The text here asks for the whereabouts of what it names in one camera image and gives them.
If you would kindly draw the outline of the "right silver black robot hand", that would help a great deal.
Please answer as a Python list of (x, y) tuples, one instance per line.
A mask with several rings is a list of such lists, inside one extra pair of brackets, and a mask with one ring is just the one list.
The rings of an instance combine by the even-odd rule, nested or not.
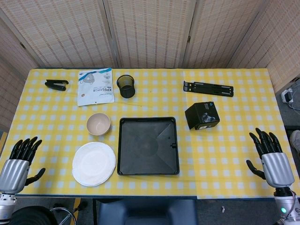
[(287, 188), (294, 182), (294, 175), (287, 158), (282, 151), (278, 138), (272, 133), (255, 129), (258, 135), (249, 133), (258, 152), (262, 168), (256, 169), (250, 160), (246, 161), (249, 170), (256, 176), (266, 180), (273, 188)]

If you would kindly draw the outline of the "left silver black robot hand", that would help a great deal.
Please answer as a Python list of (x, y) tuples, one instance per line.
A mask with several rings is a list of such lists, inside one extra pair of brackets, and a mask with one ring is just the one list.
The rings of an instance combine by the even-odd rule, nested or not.
[(36, 182), (45, 173), (45, 168), (33, 177), (28, 177), (29, 169), (42, 140), (35, 136), (32, 139), (19, 140), (13, 147), (9, 159), (4, 163), (0, 173), (0, 192), (18, 194), (25, 186)]

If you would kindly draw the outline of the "white plate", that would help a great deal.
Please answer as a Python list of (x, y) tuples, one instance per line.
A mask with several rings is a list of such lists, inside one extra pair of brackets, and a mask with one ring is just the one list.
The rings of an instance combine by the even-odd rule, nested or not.
[(116, 167), (116, 156), (112, 148), (102, 142), (89, 142), (75, 153), (72, 175), (81, 185), (95, 187), (110, 178)]

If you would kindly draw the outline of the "beige bowl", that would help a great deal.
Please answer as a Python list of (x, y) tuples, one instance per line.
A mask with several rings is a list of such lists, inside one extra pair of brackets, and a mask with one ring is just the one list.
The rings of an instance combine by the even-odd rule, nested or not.
[(91, 135), (104, 135), (111, 126), (110, 118), (104, 113), (95, 113), (87, 120), (87, 130)]

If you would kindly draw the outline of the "black square tray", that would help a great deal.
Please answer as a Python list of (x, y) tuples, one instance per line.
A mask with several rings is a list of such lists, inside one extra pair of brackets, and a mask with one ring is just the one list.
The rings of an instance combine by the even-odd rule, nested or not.
[(120, 119), (118, 175), (177, 175), (179, 172), (174, 117)]

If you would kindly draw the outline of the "light shoe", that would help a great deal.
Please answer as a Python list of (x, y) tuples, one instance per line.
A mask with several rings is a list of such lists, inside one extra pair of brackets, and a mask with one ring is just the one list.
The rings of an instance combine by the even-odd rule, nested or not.
[(300, 155), (300, 130), (294, 130), (290, 135), (290, 144)]

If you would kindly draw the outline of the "black round stool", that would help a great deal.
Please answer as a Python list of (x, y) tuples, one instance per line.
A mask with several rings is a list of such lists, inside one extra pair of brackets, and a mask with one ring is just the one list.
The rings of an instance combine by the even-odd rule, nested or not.
[(58, 225), (58, 222), (48, 208), (28, 206), (15, 211), (9, 225)]

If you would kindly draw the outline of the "white power adapter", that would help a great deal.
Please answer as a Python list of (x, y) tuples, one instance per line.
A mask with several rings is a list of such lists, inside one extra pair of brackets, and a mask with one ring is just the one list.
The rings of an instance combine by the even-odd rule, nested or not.
[(292, 93), (293, 93), (292, 88), (288, 88), (288, 89), (284, 90), (281, 93), (282, 102), (286, 103), (286, 104), (292, 103), (293, 102)]

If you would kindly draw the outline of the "black cardboard box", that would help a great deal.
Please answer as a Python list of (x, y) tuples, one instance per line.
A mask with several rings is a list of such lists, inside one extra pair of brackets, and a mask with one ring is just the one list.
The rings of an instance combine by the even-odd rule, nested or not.
[(215, 127), (220, 118), (214, 102), (194, 103), (185, 111), (189, 129), (206, 129)]

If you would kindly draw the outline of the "black stapler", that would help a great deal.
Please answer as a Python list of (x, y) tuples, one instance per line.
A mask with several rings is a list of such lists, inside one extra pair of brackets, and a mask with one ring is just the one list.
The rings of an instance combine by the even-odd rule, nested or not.
[(66, 85), (68, 85), (69, 82), (67, 80), (52, 80), (47, 79), (45, 82), (45, 86), (47, 86), (50, 89), (53, 90), (59, 90), (59, 91), (65, 91)]

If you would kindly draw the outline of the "black folding stand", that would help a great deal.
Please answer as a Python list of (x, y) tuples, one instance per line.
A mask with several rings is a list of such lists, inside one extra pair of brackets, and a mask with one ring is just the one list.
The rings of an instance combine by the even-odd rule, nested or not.
[(233, 97), (233, 86), (210, 84), (203, 82), (183, 82), (185, 92), (201, 93), (217, 96)]

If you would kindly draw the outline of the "white mask package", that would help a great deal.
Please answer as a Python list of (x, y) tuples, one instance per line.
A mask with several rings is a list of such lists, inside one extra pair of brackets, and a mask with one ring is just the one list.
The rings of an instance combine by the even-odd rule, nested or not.
[(112, 69), (80, 71), (78, 74), (77, 105), (95, 105), (114, 102)]

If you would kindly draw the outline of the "dark padded seat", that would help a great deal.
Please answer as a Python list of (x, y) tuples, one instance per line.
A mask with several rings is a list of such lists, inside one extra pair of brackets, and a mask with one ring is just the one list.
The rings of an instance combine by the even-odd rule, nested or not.
[(198, 225), (196, 200), (124, 198), (99, 202), (94, 225)]

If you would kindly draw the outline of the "black mesh pen cup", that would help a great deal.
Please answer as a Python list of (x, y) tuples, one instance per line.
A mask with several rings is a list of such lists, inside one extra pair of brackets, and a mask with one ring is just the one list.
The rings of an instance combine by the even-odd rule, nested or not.
[(122, 75), (117, 79), (117, 86), (123, 98), (131, 98), (135, 94), (134, 78), (130, 75)]

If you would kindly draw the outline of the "woven folding screen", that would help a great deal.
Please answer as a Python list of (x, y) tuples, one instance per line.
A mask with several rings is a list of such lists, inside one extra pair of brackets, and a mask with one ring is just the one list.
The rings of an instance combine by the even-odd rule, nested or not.
[(32, 68), (266, 68), (300, 82), (300, 0), (0, 0), (0, 59)]

